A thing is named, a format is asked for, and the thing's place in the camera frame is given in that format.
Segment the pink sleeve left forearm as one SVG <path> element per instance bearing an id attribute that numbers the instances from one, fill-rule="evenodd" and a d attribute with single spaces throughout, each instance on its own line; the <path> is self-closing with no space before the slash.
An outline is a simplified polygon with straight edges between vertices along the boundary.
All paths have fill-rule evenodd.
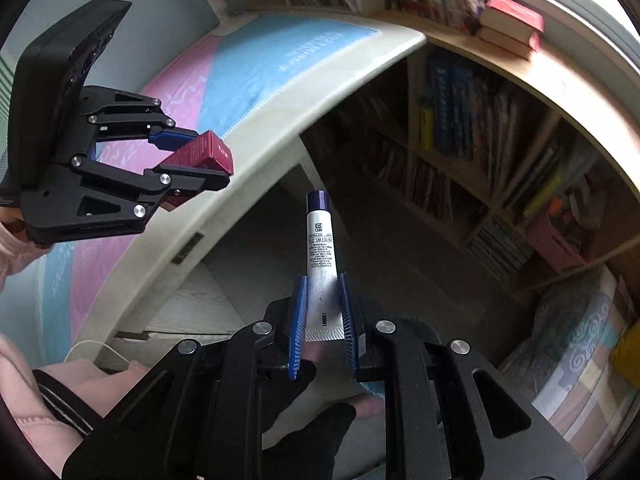
<path id="1" fill-rule="evenodd" d="M 1 288 L 4 288 L 8 276 L 22 272 L 51 250 L 51 246 L 43 246 L 30 240 L 25 231 L 12 233 L 4 224 L 1 226 L 0 240 Z"/>

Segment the left hand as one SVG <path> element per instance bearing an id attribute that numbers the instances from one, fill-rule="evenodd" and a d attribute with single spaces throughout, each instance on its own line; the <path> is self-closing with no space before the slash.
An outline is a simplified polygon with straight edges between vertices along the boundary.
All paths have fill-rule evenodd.
<path id="1" fill-rule="evenodd" d="M 5 256 L 16 256 L 22 252 L 48 252 L 50 245 L 34 242 L 27 233 L 26 222 L 21 211 L 15 207 L 1 207 L 1 252 Z"/>

